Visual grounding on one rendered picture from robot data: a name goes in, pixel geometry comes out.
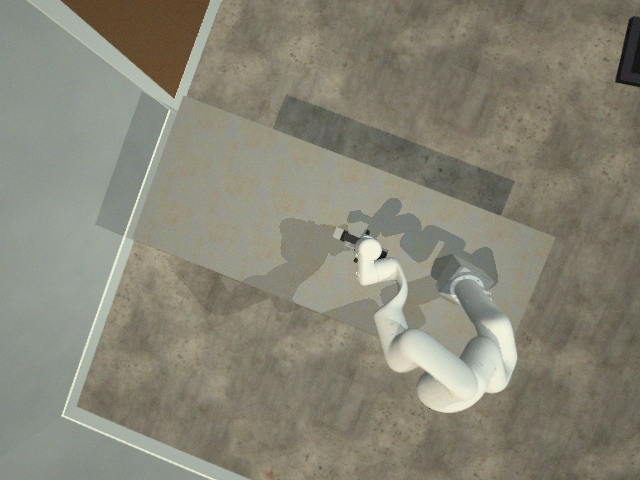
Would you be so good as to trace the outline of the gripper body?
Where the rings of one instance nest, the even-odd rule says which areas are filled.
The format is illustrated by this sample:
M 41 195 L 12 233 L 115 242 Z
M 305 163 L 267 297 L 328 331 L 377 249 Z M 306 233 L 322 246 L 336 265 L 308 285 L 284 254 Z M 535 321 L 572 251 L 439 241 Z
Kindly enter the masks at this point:
M 364 237 L 366 237 L 366 238 L 373 238 L 373 237 L 372 237 L 372 236 L 370 236 L 370 235 L 367 235 L 367 236 L 366 236 L 366 235 L 367 235 L 367 234 L 364 234 L 364 233 L 363 233 L 363 234 L 361 235 L 360 239 L 361 239 L 361 238 L 364 238 Z M 373 239 L 374 239 L 374 238 L 373 238 Z M 357 255 L 357 253 L 355 252 L 355 250 L 354 250 L 354 253 L 353 253 L 353 257 L 355 257 L 355 258 L 357 258 L 357 259 L 358 259 L 358 255 Z

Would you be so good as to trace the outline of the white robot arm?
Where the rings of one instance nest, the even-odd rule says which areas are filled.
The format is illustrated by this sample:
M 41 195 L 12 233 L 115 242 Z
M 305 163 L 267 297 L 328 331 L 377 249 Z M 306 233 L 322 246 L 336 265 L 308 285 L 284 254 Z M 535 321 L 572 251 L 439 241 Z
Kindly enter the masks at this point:
M 402 311 L 408 285 L 396 258 L 378 259 L 382 247 L 376 239 L 360 239 L 338 227 L 333 237 L 355 244 L 357 279 L 362 286 L 396 280 L 398 293 L 374 313 L 374 321 L 392 370 L 408 372 L 421 367 L 426 371 L 417 383 L 423 404 L 439 412 L 458 412 L 475 404 L 485 392 L 497 393 L 508 385 L 517 361 L 513 329 L 478 277 L 460 275 L 449 287 L 451 296 L 460 299 L 474 322 L 477 334 L 483 335 L 472 338 L 459 358 L 423 330 L 408 328 Z

